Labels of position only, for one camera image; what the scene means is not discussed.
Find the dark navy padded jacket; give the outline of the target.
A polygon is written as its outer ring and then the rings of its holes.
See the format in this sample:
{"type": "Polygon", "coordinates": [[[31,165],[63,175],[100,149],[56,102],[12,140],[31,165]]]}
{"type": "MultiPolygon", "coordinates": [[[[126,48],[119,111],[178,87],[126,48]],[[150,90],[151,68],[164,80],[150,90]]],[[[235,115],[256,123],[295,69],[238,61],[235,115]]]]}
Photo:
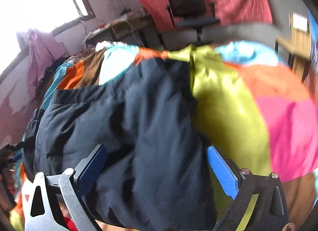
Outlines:
{"type": "Polygon", "coordinates": [[[189,65],[158,58],[101,86],[56,90],[35,110],[23,151],[29,180],[75,167],[96,145],[108,158],[85,204],[101,222],[137,230],[211,230],[209,140],[191,123],[189,65]]]}

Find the colourful patchwork quilt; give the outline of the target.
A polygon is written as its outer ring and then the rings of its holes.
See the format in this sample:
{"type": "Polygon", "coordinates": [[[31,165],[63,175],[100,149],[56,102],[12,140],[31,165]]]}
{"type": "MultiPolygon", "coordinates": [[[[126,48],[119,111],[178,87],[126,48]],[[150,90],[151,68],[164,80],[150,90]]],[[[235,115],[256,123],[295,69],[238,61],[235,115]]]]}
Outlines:
{"type": "MultiPolygon", "coordinates": [[[[299,230],[317,196],[317,105],[287,66],[267,65],[265,59],[250,58],[247,64],[223,60],[209,46],[161,53],[140,49],[138,54],[129,47],[113,47],[68,68],[56,90],[101,86],[152,58],[189,65],[190,92],[197,102],[192,126],[238,167],[261,176],[277,173],[290,229],[299,230]]],[[[217,222],[231,199],[211,171],[209,176],[217,222]]]]}

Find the pink curtain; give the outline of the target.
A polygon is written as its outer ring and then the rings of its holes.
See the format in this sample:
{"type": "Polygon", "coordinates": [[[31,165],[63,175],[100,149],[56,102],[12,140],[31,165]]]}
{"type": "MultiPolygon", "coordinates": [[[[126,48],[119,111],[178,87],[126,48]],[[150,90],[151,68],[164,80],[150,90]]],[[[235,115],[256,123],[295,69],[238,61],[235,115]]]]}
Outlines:
{"type": "Polygon", "coordinates": [[[27,32],[27,58],[26,83],[31,98],[36,96],[40,80],[44,77],[46,69],[57,59],[67,53],[62,42],[57,42],[50,33],[43,33],[36,29],[27,32]]]}

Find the wooden chair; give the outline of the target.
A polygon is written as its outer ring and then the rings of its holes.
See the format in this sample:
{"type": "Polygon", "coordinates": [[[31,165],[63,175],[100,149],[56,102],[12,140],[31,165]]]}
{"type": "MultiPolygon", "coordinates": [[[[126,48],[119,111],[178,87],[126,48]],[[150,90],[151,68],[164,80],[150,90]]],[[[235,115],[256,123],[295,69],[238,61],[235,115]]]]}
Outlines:
{"type": "Polygon", "coordinates": [[[289,13],[291,37],[275,37],[275,51],[282,47],[288,53],[287,65],[304,84],[311,64],[311,30],[309,20],[295,12],[289,13]]]}

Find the wooden desk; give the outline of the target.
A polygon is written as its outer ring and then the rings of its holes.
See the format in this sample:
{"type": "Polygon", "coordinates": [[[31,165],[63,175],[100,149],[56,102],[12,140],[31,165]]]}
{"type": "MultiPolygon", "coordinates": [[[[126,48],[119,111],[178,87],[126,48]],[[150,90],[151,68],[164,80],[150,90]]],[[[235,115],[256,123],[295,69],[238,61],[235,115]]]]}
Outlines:
{"type": "Polygon", "coordinates": [[[144,47],[149,47],[144,30],[153,25],[154,21],[151,15],[120,17],[87,34],[82,43],[83,45],[96,45],[103,41],[120,42],[128,36],[135,37],[137,33],[139,39],[136,40],[144,47]]]}

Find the black office chair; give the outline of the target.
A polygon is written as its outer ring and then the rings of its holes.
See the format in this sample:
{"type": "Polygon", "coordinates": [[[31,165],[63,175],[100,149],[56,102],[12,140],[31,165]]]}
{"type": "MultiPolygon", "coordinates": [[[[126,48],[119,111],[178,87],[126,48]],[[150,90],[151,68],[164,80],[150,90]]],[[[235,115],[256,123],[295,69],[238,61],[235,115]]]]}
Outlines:
{"type": "Polygon", "coordinates": [[[191,28],[196,31],[196,45],[203,45],[202,31],[206,26],[217,25],[220,19],[216,17],[215,5],[209,3],[211,15],[207,16],[205,0],[168,0],[166,6],[171,23],[178,30],[191,28]]]}

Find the window with brown frame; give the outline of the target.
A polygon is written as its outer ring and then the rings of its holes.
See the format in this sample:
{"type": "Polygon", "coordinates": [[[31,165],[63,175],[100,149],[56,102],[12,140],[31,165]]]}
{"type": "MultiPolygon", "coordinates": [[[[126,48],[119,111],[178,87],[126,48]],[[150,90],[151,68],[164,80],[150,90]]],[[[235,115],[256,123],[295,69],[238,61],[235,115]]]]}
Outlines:
{"type": "Polygon", "coordinates": [[[87,0],[1,0],[1,71],[26,46],[28,30],[49,33],[92,17],[87,0]]]}

